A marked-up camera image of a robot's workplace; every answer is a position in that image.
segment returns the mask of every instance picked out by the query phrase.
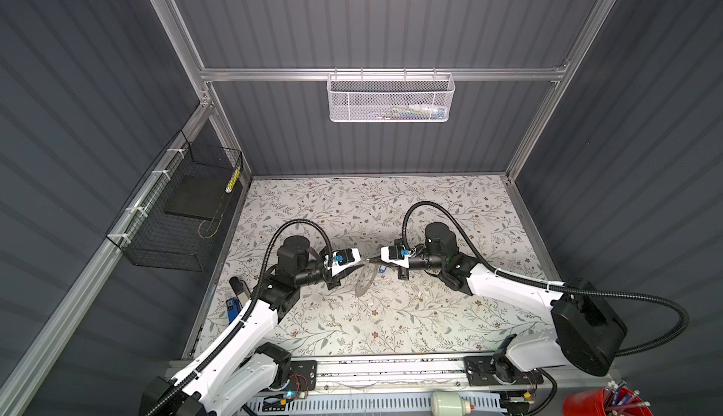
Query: pen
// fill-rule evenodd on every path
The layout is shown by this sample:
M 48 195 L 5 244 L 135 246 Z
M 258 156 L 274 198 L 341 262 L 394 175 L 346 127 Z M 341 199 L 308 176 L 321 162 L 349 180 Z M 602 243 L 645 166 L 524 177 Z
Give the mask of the pen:
M 628 408 L 642 408 L 642 407 L 650 407 L 650 402 L 637 402 L 634 404 L 625 404 L 625 405 L 614 405 L 613 407 L 608 407 L 605 409 L 605 411 L 620 411 L 620 410 L 627 410 Z
M 610 395 L 612 394 L 612 390 L 605 388 L 605 393 L 602 395 L 602 404 L 603 406 L 607 406 L 608 401 L 610 401 Z
M 628 402 L 632 402 L 637 396 L 640 395 L 640 392 L 636 389 L 634 393 L 628 394 L 627 396 L 623 397 L 618 405 L 627 404 Z
M 617 390 L 618 390 L 618 385 L 613 383 L 612 387 L 610 388 L 610 392 L 607 394 L 607 397 L 605 398 L 603 406 L 609 407 L 610 405 L 614 404 L 613 399 L 615 398 L 615 392 Z
M 623 388 L 626 384 L 627 384 L 627 383 L 625 382 L 625 380 L 623 380 L 623 381 L 620 382 L 620 385 L 618 386 L 618 389 L 615 391 L 615 395 L 612 397 L 612 404 L 613 404 L 613 405 L 619 404 L 618 398 L 620 397 L 620 392 L 622 391 L 622 388 Z
M 607 385 L 605 385 L 605 388 L 602 391 L 602 402 L 607 403 L 608 398 L 610 398 L 610 393 L 612 393 L 612 385 L 614 385 L 614 381 L 608 382 Z

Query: black wire basket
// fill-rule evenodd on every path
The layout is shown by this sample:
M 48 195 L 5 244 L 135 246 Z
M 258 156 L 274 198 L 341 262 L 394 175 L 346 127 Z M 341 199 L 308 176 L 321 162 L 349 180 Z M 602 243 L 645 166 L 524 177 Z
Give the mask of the black wire basket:
M 186 142 L 165 170 L 151 171 L 158 176 L 142 202 L 136 208 L 125 204 L 116 217 L 132 210 L 124 232 L 106 237 L 135 266 L 214 267 L 241 196 L 241 164 L 239 150 Z

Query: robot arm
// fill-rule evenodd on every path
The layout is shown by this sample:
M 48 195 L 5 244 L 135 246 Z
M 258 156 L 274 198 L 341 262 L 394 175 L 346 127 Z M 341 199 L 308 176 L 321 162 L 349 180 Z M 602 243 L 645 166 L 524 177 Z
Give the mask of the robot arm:
M 477 258 L 461 253 L 456 235 L 444 223 L 430 223 L 424 233 L 424 244 L 415 248 L 404 248 L 402 240 L 382 248 L 381 260 L 397 266 L 399 278 L 409 278 L 408 270 L 438 270 L 436 276 L 453 290 L 514 304 L 555 327 L 508 336 L 486 372 L 506 384 L 536 368 L 569 364 L 592 375 L 607 374 L 627 328 L 603 298 L 549 290 L 549 286 L 565 286 L 560 281 L 533 280 L 548 287 L 541 289 L 498 276 Z M 592 289 L 581 281 L 574 287 Z
M 248 319 L 242 321 L 241 314 L 248 311 L 251 301 L 246 302 L 241 314 L 211 346 L 177 372 L 170 383 L 161 378 L 151 382 L 143 394 L 140 414 L 145 413 L 144 408 L 157 403 L 173 384 L 182 383 L 194 372 L 195 379 L 185 385 L 180 393 L 182 397 L 170 404 L 172 408 L 164 414 L 231 416 L 258 392 L 283 388 L 291 372 L 291 353 L 271 343 L 256 346 L 299 301 L 301 286 L 325 281 L 333 288 L 340 285 L 341 278 L 361 267 L 357 248 L 332 254 L 333 265 L 328 268 L 328 256 L 322 261 L 310 248 L 308 239 L 288 237 L 278 250 L 274 273 L 259 280 L 258 285 L 263 286 L 261 297 Z M 197 367 L 222 343 L 226 343 L 225 347 L 198 373 Z

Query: floral tablecloth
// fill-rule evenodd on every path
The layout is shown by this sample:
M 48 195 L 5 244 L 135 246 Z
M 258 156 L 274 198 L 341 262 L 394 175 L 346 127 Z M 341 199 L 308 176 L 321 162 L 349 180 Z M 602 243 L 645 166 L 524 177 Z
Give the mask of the floral tablecloth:
M 284 221 L 318 222 L 334 248 L 355 247 L 362 258 L 370 258 L 401 236 L 404 213 L 420 200 L 437 202 L 454 214 L 494 266 L 544 276 L 499 176 L 254 181 L 196 354 L 229 323 L 226 300 L 233 296 L 229 278 L 239 276 L 249 287 L 256 284 L 267 242 Z M 444 215 L 430 207 L 419 208 L 409 223 L 409 241 L 420 241 L 424 226 L 438 221 L 445 222 Z M 276 249 L 283 239 L 294 234 L 308 237 L 312 247 L 321 250 L 319 234 L 296 225 L 278 240 L 270 266 L 276 263 Z M 459 236 L 458 243 L 471 254 Z M 423 271 L 399 281 L 396 270 L 389 268 L 357 297 L 357 273 L 331 291 L 323 284 L 304 287 L 299 302 L 268 340 L 295 356 L 465 352 L 494 349 L 510 333 L 549 328 L 536 315 L 511 304 L 453 292 Z

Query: wall panel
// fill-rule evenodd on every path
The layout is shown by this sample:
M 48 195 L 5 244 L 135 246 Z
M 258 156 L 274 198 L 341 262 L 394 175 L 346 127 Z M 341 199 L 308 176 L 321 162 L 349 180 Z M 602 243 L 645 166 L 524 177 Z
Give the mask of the wall panel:
M 504 171 L 546 82 L 460 82 L 447 122 L 329 119 L 324 83 L 222 82 L 255 176 Z
M 148 0 L 0 0 L 0 382 L 198 104 Z M 131 414 L 209 274 L 122 260 L 25 414 Z
M 667 414 L 720 394 L 722 2 L 619 0 L 517 181 L 564 278 L 691 313 L 679 339 L 618 362 Z M 660 307 L 613 304 L 625 345 L 674 323 Z
M 595 0 L 176 0 L 206 67 L 552 67 Z

